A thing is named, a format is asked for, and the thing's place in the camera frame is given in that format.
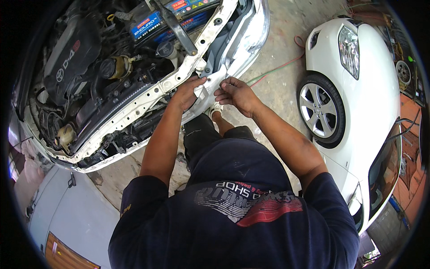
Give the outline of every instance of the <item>headlight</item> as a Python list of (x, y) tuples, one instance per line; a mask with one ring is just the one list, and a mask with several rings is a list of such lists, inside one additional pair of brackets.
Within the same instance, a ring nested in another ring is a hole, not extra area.
[(226, 77), (240, 77), (258, 56), (269, 35), (269, 12), (267, 0), (253, 0), (219, 61), (227, 67)]
[(352, 30), (344, 26), (339, 33), (338, 43), (343, 67), (358, 80), (360, 71), (358, 36)]

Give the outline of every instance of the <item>alloy wheel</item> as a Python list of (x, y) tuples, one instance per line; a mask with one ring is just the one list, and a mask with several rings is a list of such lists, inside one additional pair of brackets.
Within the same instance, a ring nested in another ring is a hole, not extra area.
[(321, 86), (308, 83), (300, 90), (299, 109), (309, 129), (321, 138), (336, 130), (338, 114), (333, 99)]

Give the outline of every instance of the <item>battery hold-down bar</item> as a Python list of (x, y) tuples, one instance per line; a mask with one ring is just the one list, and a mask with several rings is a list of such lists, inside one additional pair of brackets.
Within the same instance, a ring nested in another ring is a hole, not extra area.
[(166, 22), (166, 24), (170, 27), (170, 29), (173, 31), (176, 38), (184, 47), (187, 54), (191, 56), (196, 55), (197, 54), (196, 46), (191, 41), (190, 37), (185, 32), (185, 30), (182, 28), (181, 24), (179, 23), (178, 19), (175, 17), (173, 12), (167, 9), (165, 6), (163, 6), (160, 0), (151, 0), (150, 3), (155, 9), (158, 9), (160, 11), (161, 17)]

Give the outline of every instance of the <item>battery label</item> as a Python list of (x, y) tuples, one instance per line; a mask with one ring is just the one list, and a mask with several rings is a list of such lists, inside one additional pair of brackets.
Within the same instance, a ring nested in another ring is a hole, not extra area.
[(143, 35), (152, 31), (160, 25), (160, 18), (158, 12), (151, 14), (148, 18), (141, 21), (137, 26), (133, 27), (132, 33), (135, 39), (140, 39)]
[(172, 8), (174, 11), (186, 6), (188, 6), (188, 2), (186, 0), (179, 0), (172, 4)]
[[(190, 32), (199, 26), (205, 25), (208, 18), (209, 13), (205, 11), (181, 22), (181, 26), (186, 32)], [(172, 30), (168, 30), (160, 34), (158, 37), (154, 38), (154, 41), (157, 43), (161, 43), (163, 41), (169, 41), (174, 36), (175, 34), (172, 32)]]

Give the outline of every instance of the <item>white sneaker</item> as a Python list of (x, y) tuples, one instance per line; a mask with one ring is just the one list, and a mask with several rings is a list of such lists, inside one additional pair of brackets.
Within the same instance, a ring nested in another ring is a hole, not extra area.
[(212, 114), (215, 112), (215, 111), (219, 111), (220, 113), (222, 113), (222, 109), (223, 109), (223, 105), (220, 105), (220, 103), (219, 102), (214, 102), (212, 105), (211, 105), (211, 108), (209, 109), (209, 118), (212, 120)]

